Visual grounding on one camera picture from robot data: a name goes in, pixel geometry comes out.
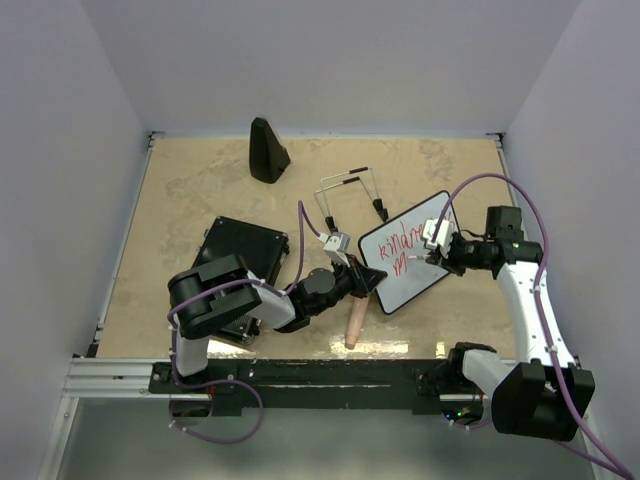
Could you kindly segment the white whiteboard black frame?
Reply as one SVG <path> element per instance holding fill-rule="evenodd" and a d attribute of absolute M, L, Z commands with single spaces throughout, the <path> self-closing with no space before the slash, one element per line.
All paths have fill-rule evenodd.
<path fill-rule="evenodd" d="M 425 221 L 437 218 L 449 198 L 450 194 L 441 190 L 358 240 L 363 262 L 388 274 L 376 288 L 384 314 L 394 314 L 448 275 L 441 268 L 425 261 L 408 260 L 407 256 L 427 254 L 422 239 Z"/>

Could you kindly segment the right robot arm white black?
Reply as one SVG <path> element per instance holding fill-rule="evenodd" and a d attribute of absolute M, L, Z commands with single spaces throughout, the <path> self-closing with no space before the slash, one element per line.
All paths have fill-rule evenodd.
<path fill-rule="evenodd" d="M 526 240 L 521 224 L 519 208 L 492 206 L 485 232 L 475 240 L 465 238 L 447 219 L 429 219 L 424 225 L 427 263 L 458 276 L 468 270 L 491 273 L 509 308 L 516 340 L 514 366 L 490 346 L 456 343 L 445 379 L 459 393 L 478 387 L 498 432 L 569 442 L 589 406 L 595 380 L 577 365 L 562 339 L 546 287 L 543 249 Z"/>

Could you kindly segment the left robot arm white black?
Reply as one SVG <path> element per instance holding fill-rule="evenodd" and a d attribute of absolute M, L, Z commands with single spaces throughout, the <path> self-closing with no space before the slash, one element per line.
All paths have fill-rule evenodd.
<path fill-rule="evenodd" d="M 185 392 L 207 380 L 209 338 L 248 316 L 280 333 L 292 333 L 344 297 L 366 298 L 387 278 L 349 254 L 330 270 L 316 268 L 287 289 L 270 285 L 229 255 L 175 275 L 168 282 L 173 382 Z"/>

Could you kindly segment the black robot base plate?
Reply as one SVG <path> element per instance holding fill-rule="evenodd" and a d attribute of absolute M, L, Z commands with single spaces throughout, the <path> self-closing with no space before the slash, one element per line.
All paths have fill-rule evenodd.
<path fill-rule="evenodd" d="M 481 390 L 445 360 L 211 360 L 174 379 L 167 362 L 153 364 L 149 390 L 166 395 L 180 416 L 239 416 L 244 410 L 408 410 L 464 423 L 490 415 Z"/>

